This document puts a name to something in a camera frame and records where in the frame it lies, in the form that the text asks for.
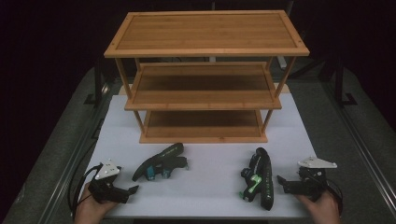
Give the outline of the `wooden three-tier shelf rack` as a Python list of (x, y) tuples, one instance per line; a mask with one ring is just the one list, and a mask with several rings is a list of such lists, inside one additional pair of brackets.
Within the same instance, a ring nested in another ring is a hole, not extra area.
[(130, 12), (115, 60), (143, 143), (264, 143), (284, 82), (272, 60), (309, 50), (283, 10)]

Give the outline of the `black metal stand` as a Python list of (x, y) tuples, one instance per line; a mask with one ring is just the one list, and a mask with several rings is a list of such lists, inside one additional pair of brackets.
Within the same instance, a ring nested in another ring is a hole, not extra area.
[(85, 105), (92, 105), (97, 108), (102, 101), (102, 72), (103, 72), (103, 61), (98, 59), (93, 67), (93, 77), (94, 77), (94, 93), (89, 94), (84, 102)]
[(340, 59), (335, 66), (334, 98), (341, 107), (345, 105), (356, 105), (357, 102), (351, 93), (343, 93), (344, 66)]

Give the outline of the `person's left hand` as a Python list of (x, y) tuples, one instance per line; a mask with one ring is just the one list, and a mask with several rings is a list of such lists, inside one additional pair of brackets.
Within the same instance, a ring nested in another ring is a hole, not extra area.
[(74, 224), (100, 224), (106, 214), (118, 205), (108, 201), (97, 202), (91, 196), (89, 186), (89, 183), (84, 186), (81, 198), (78, 201)]

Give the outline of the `person's right hand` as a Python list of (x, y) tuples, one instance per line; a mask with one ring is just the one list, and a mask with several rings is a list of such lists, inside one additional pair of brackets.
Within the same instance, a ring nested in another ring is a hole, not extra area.
[(323, 192), (315, 202), (304, 195), (295, 195), (295, 198), (305, 206), (314, 224), (341, 224), (338, 203), (330, 192)]

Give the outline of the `aluminium frame rail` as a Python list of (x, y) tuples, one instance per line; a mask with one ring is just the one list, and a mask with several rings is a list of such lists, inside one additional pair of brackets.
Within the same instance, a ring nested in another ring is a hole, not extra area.
[(333, 85), (323, 83), (322, 87), (351, 135), (383, 200), (396, 214), (396, 133), (362, 92), (357, 91), (355, 101), (351, 93), (346, 93), (344, 102), (338, 103)]
[(75, 198), (79, 197), (80, 180), (90, 167), (89, 162), (99, 138), (111, 96), (118, 92), (118, 84), (105, 84), (103, 98), (97, 108), (73, 100), (61, 117), (60, 130), (50, 139), (51, 153), (47, 161), (51, 167), (55, 187), (40, 213), (37, 224), (72, 224)]

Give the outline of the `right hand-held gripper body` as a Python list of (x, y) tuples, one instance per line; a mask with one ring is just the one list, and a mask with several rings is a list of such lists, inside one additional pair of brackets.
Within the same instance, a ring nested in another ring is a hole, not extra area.
[(324, 191), (330, 189), (326, 170), (335, 169), (337, 164), (317, 157), (308, 157), (298, 161), (298, 165), (300, 168), (297, 174), (300, 179), (294, 181), (284, 179), (283, 190), (285, 193), (305, 195), (314, 202)]

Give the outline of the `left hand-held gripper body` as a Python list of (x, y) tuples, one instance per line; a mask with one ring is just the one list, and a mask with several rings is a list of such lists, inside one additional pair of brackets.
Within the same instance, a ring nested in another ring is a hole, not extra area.
[(111, 159), (99, 165), (99, 170), (93, 176), (89, 185), (89, 191), (97, 202), (127, 203), (130, 196), (129, 191), (116, 188), (113, 185), (119, 173), (120, 167)]

